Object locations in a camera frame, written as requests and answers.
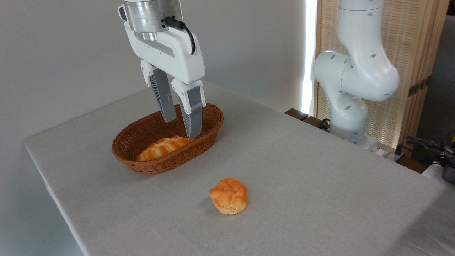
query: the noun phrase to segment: pastry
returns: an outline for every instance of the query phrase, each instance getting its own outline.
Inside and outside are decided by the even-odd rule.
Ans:
[[[178,135],[172,138],[161,138],[156,143],[150,144],[146,150],[142,151],[136,157],[136,162],[150,161],[165,156],[188,144],[188,142],[188,138],[183,138]]]
[[[215,207],[224,215],[234,215],[248,205],[248,190],[245,185],[234,178],[220,181],[216,188],[208,192]]]

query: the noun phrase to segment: white wall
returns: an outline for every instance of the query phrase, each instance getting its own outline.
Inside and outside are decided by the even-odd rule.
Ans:
[[[1,4],[0,256],[81,254],[23,141],[145,89],[120,4]],[[280,111],[300,107],[302,0],[182,0],[182,10],[206,80]]]

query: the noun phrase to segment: wooden panel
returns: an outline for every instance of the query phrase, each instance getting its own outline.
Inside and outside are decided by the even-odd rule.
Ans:
[[[415,83],[431,75],[444,25],[447,5],[448,1],[446,0],[433,0],[430,1],[427,6],[430,15],[427,15],[424,19],[425,26],[420,35],[421,52],[418,54],[419,59],[413,73],[413,80]],[[405,109],[405,113],[408,113],[408,115],[406,116],[407,118],[404,119],[401,127],[400,143],[404,142],[406,136],[416,136],[426,92],[427,89],[425,88],[424,90],[419,91],[416,97],[412,99],[408,98],[408,101],[412,102],[411,104],[408,104]]]
[[[394,147],[400,134],[416,130],[425,92],[408,98],[409,88],[431,73],[448,0],[386,0],[382,39],[387,56],[400,74],[396,94],[386,102],[365,101],[369,108],[367,133]],[[320,0],[317,55],[325,50],[346,51],[336,36],[338,0]],[[317,83],[315,112],[329,118],[324,90]]]

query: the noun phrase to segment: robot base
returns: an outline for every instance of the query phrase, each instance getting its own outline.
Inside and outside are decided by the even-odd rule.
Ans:
[[[349,141],[353,144],[356,144],[368,151],[371,151],[375,154],[378,154],[382,156],[384,154],[384,151],[379,147],[379,142],[375,138],[369,136],[369,135],[364,135],[360,138],[355,138],[355,139],[347,139],[346,141]]]

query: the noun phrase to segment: wicker basket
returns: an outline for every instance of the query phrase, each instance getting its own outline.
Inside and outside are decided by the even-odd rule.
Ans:
[[[168,155],[147,162],[136,162],[136,157],[151,143],[175,135],[186,137],[179,105],[175,105],[175,111],[177,119],[169,123],[164,122],[158,111],[125,127],[112,142],[112,152],[115,157],[137,173],[158,174],[188,162],[215,143],[224,117],[217,106],[207,103],[207,106],[202,108],[200,136]]]

